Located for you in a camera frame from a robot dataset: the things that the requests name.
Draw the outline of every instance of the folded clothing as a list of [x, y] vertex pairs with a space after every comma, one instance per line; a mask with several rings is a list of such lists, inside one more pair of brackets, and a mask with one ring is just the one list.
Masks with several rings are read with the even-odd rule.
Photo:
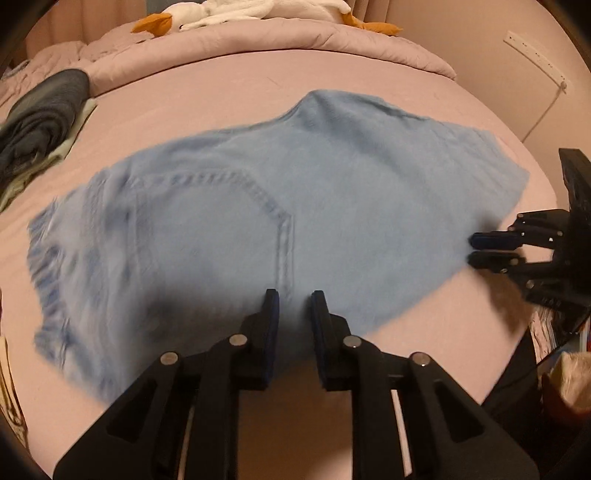
[[0, 192], [32, 159], [45, 158], [66, 139], [89, 89], [85, 72], [62, 70], [12, 106], [0, 129]]
[[93, 98], [88, 99], [76, 117], [68, 137], [45, 158], [36, 155], [32, 161], [19, 168], [20, 173], [12, 176], [5, 188], [0, 190], [0, 213], [2, 213], [38, 175], [66, 158], [68, 153], [70, 153], [80, 130], [82, 130], [82, 127], [95, 107], [96, 100]]
[[162, 352], [235, 333], [271, 287], [280, 371], [312, 352], [313, 290], [366, 334], [459, 271], [527, 178], [488, 132], [311, 92], [272, 121], [140, 151], [41, 212], [35, 345], [111, 401]]

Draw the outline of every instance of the wall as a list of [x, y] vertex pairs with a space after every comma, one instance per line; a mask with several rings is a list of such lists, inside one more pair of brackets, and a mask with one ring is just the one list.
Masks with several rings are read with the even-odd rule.
[[447, 60], [458, 82], [519, 137], [558, 94], [544, 72], [503, 42], [508, 30], [543, 53], [570, 84], [524, 142], [568, 206], [559, 147], [591, 158], [591, 72], [554, 17], [535, 0], [391, 0], [387, 20], [402, 36]]

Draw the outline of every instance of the white plush toy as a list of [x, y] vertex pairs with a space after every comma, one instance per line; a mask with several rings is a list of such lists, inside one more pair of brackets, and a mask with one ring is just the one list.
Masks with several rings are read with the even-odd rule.
[[345, 0], [205, 0], [202, 4], [181, 2], [160, 14], [139, 20], [133, 32], [149, 31], [156, 37], [234, 20], [263, 18], [307, 18], [396, 35], [398, 27], [386, 23], [364, 23], [351, 14]]

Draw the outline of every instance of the bed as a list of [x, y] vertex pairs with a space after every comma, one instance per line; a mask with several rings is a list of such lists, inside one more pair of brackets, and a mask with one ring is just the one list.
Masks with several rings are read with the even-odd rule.
[[[518, 138], [454, 81], [451, 66], [408, 40], [281, 18], [161, 38], [129, 29], [118, 27], [87, 47], [59, 44], [42, 51], [27, 67], [35, 74], [20, 83], [22, 91], [4, 92], [21, 95], [40, 78], [74, 66], [87, 71], [98, 102], [66, 160], [0, 215], [2, 328], [31, 453], [48, 474], [105, 405], [66, 382], [34, 350], [41, 310], [27, 269], [27, 225], [53, 198], [100, 169], [172, 138], [274, 118], [311, 90], [339, 89], [493, 132], [507, 156], [530, 173], [502, 227], [517, 212], [556, 208], [548, 180]], [[3, 116], [7, 108], [9, 102], [0, 109]], [[537, 251], [527, 254], [539, 258]], [[533, 313], [509, 281], [466, 267], [368, 339], [397, 355], [428, 352], [482, 402]], [[240, 478], [350, 478], [349, 416], [348, 396], [323, 392], [312, 361], [277, 378], [265, 393], [244, 394]]]

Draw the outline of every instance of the power strip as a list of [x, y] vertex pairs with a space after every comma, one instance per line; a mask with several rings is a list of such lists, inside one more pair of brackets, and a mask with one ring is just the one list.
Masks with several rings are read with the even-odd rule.
[[570, 83], [566, 77], [558, 68], [552, 65], [551, 61], [549, 61], [545, 56], [537, 51], [531, 44], [527, 43], [518, 34], [511, 31], [507, 32], [505, 43], [516, 49], [524, 57], [528, 58], [532, 61], [532, 63], [537, 65], [538, 68], [542, 70], [542, 72], [544, 72], [548, 77], [550, 77], [556, 85], [562, 87], [565, 93], [568, 92], [569, 89], [567, 87], [570, 87]]

